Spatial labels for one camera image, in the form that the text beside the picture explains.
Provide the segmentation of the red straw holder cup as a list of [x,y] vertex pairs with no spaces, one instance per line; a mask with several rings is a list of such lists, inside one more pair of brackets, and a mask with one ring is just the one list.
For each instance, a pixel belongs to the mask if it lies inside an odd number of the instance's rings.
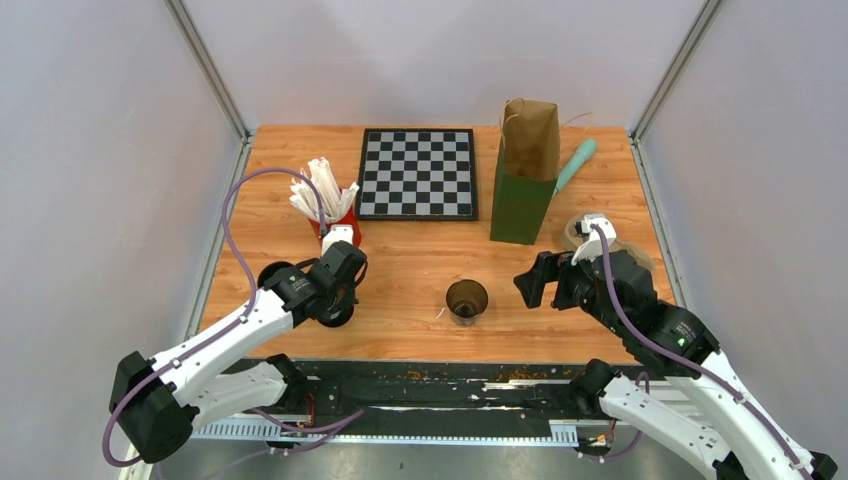
[[321,243],[322,252],[326,252],[338,242],[346,242],[355,247],[361,244],[361,230],[353,206],[338,220],[332,221],[327,217],[324,227],[321,227],[319,220],[309,219],[309,224]]

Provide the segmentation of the green paper bag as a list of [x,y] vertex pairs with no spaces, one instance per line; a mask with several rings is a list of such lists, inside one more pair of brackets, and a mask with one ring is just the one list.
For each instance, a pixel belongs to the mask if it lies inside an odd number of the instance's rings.
[[495,171],[490,239],[532,245],[558,176],[558,107],[514,98],[504,105]]

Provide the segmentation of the cardboard cup carrier tray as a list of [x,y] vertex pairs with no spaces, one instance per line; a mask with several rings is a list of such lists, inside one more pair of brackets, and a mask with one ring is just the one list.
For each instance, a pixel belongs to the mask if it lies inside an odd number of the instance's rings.
[[[561,234],[562,244],[567,251],[575,251],[584,242],[584,237],[577,231],[577,226],[579,222],[584,220],[586,217],[605,217],[605,215],[600,212],[583,211],[573,216],[567,222],[567,225],[564,227]],[[655,263],[652,257],[638,245],[616,238],[610,244],[609,249],[611,253],[626,251],[635,259],[639,266],[646,268],[651,273],[654,273]]]

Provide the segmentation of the black white chessboard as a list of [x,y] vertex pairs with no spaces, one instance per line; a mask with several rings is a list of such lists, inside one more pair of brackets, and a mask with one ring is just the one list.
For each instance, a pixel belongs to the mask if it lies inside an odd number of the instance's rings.
[[479,219],[470,128],[367,128],[355,215],[360,220]]

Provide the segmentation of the clear brown plastic cup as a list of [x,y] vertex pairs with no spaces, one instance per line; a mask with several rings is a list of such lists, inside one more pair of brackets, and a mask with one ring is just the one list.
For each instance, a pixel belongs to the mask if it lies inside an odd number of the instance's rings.
[[459,326],[468,327],[487,310],[489,295],[485,287],[471,279],[454,282],[446,291],[446,307],[451,319]]

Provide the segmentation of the white wrapped straws bundle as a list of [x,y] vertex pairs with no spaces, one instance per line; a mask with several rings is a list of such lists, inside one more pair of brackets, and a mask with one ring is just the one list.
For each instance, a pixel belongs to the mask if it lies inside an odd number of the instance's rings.
[[300,174],[306,176],[314,188],[305,180],[293,180],[289,197],[291,205],[309,220],[316,222],[320,221],[319,205],[322,205],[325,223],[339,223],[354,206],[360,186],[353,182],[349,187],[342,188],[335,178],[330,161],[325,157],[310,160],[308,170],[301,169]]

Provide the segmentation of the black lid stack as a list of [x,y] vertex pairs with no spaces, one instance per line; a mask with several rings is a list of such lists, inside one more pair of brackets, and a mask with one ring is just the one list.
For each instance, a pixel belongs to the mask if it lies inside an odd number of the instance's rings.
[[351,319],[354,309],[354,304],[319,305],[312,313],[312,318],[325,327],[338,328]]

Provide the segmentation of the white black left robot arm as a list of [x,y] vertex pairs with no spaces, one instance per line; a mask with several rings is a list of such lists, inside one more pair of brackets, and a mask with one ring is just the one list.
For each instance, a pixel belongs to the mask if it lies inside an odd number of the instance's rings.
[[120,427],[138,460],[158,463],[197,430],[255,407],[298,411],[306,377],[284,354],[237,373],[238,360],[308,320],[336,328],[353,315],[367,256],[347,241],[319,258],[267,265],[247,301],[200,334],[150,358],[125,356],[114,378],[107,427]]

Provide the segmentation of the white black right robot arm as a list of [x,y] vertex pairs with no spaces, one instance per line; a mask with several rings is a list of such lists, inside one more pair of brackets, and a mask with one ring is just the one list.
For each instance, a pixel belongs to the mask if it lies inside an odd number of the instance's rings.
[[553,308],[578,308],[597,320],[649,372],[683,393],[705,421],[679,414],[599,359],[571,383],[577,413],[626,421],[708,479],[835,478],[835,460],[802,447],[770,419],[716,337],[695,314],[659,299],[650,271],[629,253],[581,259],[574,252],[542,252],[514,279],[529,308],[540,306],[549,283],[557,286]]

